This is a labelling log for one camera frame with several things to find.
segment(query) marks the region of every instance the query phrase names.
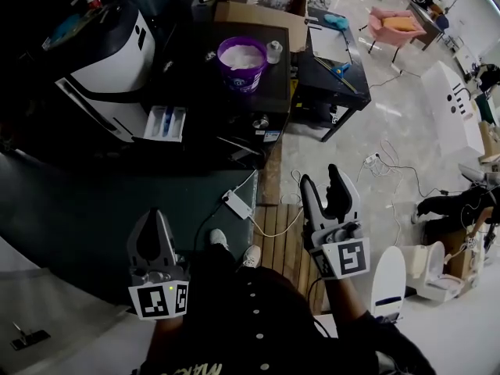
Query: wooden floor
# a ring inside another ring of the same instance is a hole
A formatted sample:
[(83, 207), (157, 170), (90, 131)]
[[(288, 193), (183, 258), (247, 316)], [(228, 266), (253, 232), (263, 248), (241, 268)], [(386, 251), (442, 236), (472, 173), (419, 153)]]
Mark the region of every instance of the wooden floor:
[[(265, 234), (279, 234), (294, 220), (299, 210), (296, 205), (286, 204), (257, 206), (255, 221)], [(263, 237), (254, 227), (253, 242), (262, 249), (260, 265), (281, 273), (307, 299), (311, 284), (320, 276), (316, 264), (302, 247), (303, 225), (304, 216), (301, 213), (291, 229), (281, 236)], [(324, 290), (322, 280), (312, 287), (309, 304), (315, 315), (321, 314)]]

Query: white powder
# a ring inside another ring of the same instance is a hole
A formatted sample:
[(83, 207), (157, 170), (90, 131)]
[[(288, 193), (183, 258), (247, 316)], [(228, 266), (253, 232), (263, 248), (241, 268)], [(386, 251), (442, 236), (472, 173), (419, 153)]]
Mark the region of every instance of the white powder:
[(247, 70), (261, 66), (264, 57), (255, 46), (236, 45), (222, 53), (220, 61), (232, 70)]

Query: concrete floor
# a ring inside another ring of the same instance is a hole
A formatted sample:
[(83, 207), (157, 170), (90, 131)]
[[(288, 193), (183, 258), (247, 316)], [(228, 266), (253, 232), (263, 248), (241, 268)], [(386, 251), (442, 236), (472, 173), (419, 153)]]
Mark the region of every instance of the concrete floor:
[[(358, 28), (367, 24), (368, 14), (375, 5), (382, 9), (405, 9), (408, 0), (332, 0), (330, 11), (346, 16), (361, 52), (368, 84), (381, 84), (397, 75), (391, 68), (395, 47), (375, 45), (371, 55), (368, 49), (373, 41), (368, 29)], [(444, 43), (434, 42), (425, 52), (419, 41), (402, 48), (395, 60), (400, 69), (421, 75), (438, 60), (450, 66), (457, 73), (459, 69), (451, 52)], [(284, 135), (283, 162), (281, 167), (282, 202), (296, 203), (298, 185), (291, 176), (292, 170), (307, 173), (317, 184), (328, 183), (328, 164), (334, 163), (356, 181), (363, 160), (374, 152), (386, 162), (389, 158), (383, 152), (380, 142), (387, 139), (396, 149), (400, 165), (416, 168), (420, 187), (424, 194), (432, 188), (461, 191), (467, 188), (467, 181), (461, 177), (457, 162), (442, 158), (438, 136), (430, 106), (422, 82), (418, 77), (404, 73), (401, 77), (381, 87), (372, 87), (372, 102), (357, 112), (327, 143), (320, 143), (325, 130), (292, 124)], [(391, 147), (384, 147), (393, 155)], [(398, 243), (419, 244), (422, 225), (412, 226), (410, 215), (414, 203), (420, 201), (415, 174), (402, 170), (404, 178), (395, 195), (395, 188), (401, 179), (399, 173), (386, 177), (373, 177), (364, 169), (356, 187), (362, 201), (361, 219), (365, 234), (370, 237), (372, 249), (393, 245), (398, 234), (398, 224), (393, 217), (392, 202), (396, 217), (402, 226)], [(326, 194), (320, 188), (320, 196)]]

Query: white appliance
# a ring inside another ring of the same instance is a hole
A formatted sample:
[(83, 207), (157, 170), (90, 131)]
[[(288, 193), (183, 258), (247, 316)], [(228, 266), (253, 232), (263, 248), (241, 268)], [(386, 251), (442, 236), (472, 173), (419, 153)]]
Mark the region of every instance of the white appliance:
[(372, 252), (370, 261), (372, 270), (352, 277), (352, 283), (373, 316), (394, 322), (405, 298), (405, 259), (399, 248), (391, 246)]
[(434, 115), (441, 155), (466, 162), (484, 155), (477, 114), (463, 80), (441, 61), (422, 75)]
[(122, 141), (144, 135), (148, 116), (141, 89), (148, 83), (155, 40), (127, 1), (107, 5), (79, 32), (48, 52), (55, 84), (78, 107)]
[(414, 288), (419, 296), (446, 302), (462, 291), (463, 280), (443, 273), (445, 247), (440, 241), (430, 246), (405, 246), (402, 253), (408, 274), (406, 285)]

